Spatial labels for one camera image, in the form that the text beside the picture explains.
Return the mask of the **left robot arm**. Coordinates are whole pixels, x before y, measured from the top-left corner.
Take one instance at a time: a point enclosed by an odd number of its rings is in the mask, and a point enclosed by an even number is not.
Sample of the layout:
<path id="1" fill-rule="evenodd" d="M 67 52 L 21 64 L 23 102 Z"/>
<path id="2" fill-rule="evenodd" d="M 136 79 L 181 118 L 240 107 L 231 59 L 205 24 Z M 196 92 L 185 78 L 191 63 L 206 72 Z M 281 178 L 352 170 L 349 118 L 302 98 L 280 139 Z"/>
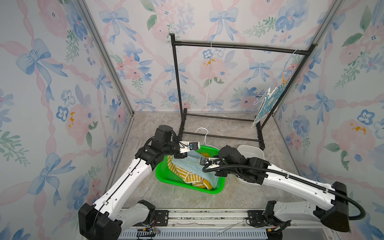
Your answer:
<path id="1" fill-rule="evenodd" d="M 185 158 L 189 151 L 199 147 L 199 143 L 181 141 L 172 127 L 160 125 L 112 187 L 93 204 L 84 204 L 79 209 L 80 235 L 87 240 L 117 240 L 124 230 L 136 224 L 150 224 L 154 205 L 139 201 L 123 210 L 125 202 L 166 156 Z"/>

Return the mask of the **white wire hanger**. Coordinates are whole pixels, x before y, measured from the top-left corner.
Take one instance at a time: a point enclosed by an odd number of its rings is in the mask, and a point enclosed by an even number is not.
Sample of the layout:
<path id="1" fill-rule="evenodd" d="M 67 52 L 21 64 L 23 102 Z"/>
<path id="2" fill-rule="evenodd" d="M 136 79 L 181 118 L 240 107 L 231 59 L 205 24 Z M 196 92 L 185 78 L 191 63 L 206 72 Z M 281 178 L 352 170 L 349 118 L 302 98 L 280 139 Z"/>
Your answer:
<path id="1" fill-rule="evenodd" d="M 213 42 L 211 42 L 210 44 L 210 51 L 212 52 L 212 47 L 213 47 Z M 211 80 L 212 80 L 212 77 L 211 77 L 211 74 L 212 74 L 212 56 L 209 57 L 209 77 L 208 77 L 208 91 L 207 91 L 207 95 L 206 95 L 206 102 L 205 102 L 205 107 L 208 106 L 208 98 L 209 98 L 209 94 L 210 94 L 210 89 L 211 89 Z"/>

